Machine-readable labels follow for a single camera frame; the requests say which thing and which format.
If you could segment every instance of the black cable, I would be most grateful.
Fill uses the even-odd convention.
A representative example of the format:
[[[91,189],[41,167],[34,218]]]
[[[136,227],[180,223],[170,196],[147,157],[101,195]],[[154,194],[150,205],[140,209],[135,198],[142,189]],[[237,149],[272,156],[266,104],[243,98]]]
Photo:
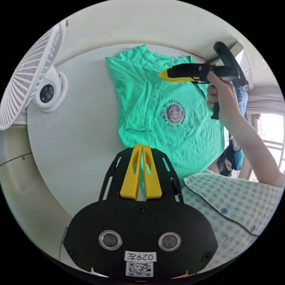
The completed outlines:
[[[68,227],[65,227],[63,236],[62,236],[62,240],[61,240],[61,244],[60,244],[60,248],[59,248],[59,261],[60,261],[60,253],[61,253],[61,246],[63,245],[63,241],[64,241],[64,237],[65,237],[65,233]]]
[[[0,166],[2,166],[2,165],[6,164],[6,163],[8,163],[8,162],[10,162],[10,161],[12,161],[12,160],[14,160],[14,159],[20,158],[20,157],[22,157],[22,158],[24,157],[24,158],[23,158],[23,160],[24,160],[24,159],[25,159],[25,155],[28,155],[28,154],[31,154],[31,153],[32,153],[32,152],[29,152],[29,153],[20,155],[20,156],[18,156],[18,157],[12,158],[12,159],[10,159],[10,160],[8,160],[8,161],[6,161],[6,162],[0,164]]]

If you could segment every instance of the hand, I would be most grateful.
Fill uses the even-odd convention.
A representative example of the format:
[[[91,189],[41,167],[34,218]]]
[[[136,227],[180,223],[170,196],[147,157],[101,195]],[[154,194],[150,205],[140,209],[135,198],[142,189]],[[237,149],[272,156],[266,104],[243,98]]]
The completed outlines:
[[[207,88],[207,104],[214,107],[214,103],[219,102],[219,120],[230,130],[242,117],[235,88],[231,83],[219,79],[212,71],[209,72],[207,79],[212,84]]]

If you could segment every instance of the checkered shirt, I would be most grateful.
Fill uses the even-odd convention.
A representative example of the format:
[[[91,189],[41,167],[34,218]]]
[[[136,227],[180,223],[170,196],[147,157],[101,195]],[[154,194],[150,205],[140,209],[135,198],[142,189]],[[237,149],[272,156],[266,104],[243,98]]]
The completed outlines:
[[[248,249],[272,218],[282,188],[233,179],[206,170],[184,179],[184,203],[210,222],[218,249],[199,273],[211,270]]]

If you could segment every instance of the person's arm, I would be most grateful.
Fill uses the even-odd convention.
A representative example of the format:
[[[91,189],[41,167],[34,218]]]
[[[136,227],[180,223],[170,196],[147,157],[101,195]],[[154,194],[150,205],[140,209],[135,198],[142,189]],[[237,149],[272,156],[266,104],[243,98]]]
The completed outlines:
[[[219,120],[236,139],[247,157],[258,181],[276,187],[283,187],[285,175],[267,149],[260,136],[241,115],[235,89],[232,84],[223,82],[213,72],[209,72],[208,105],[219,102]]]
[[[260,136],[245,118],[240,116],[236,124],[228,128],[247,157],[258,181],[271,186],[283,187],[285,176],[279,171],[274,157]]]

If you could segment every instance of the window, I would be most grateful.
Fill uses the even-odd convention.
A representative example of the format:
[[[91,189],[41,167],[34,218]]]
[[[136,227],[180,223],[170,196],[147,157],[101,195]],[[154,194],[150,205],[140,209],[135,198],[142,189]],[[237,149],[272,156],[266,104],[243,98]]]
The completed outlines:
[[[285,171],[284,127],[285,117],[282,115],[260,114],[259,118],[255,119],[257,133],[275,158],[281,172]],[[257,182],[253,171],[250,174],[249,180]]]

